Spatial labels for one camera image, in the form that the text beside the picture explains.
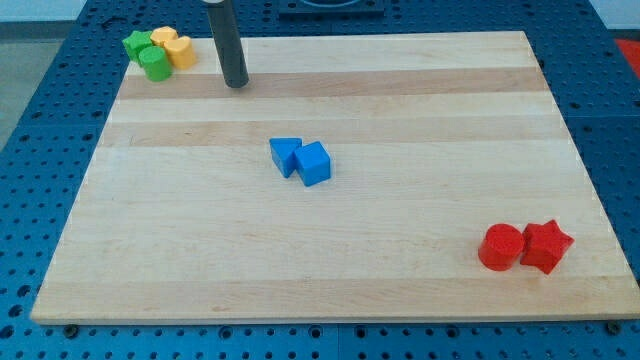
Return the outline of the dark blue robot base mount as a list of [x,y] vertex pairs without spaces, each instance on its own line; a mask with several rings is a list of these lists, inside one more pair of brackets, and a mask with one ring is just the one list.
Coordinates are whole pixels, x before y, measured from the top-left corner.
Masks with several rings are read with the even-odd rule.
[[280,0],[278,16],[383,15],[384,0]]

